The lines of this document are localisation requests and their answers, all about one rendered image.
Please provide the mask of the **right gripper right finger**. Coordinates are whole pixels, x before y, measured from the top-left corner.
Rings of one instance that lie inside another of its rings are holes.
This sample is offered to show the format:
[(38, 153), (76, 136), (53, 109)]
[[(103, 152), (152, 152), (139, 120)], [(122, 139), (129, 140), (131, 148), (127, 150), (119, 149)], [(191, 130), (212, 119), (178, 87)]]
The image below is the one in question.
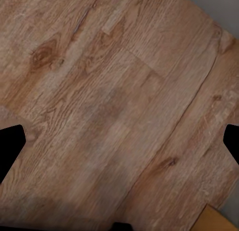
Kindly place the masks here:
[(227, 124), (223, 142), (239, 165), (239, 126)]

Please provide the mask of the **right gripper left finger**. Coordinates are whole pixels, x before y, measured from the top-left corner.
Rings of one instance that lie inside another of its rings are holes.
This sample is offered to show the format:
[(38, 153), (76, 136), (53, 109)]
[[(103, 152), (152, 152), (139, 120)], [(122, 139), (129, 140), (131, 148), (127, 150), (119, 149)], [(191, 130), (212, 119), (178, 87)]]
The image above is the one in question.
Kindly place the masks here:
[(0, 184), (26, 143), (20, 124), (0, 130)]

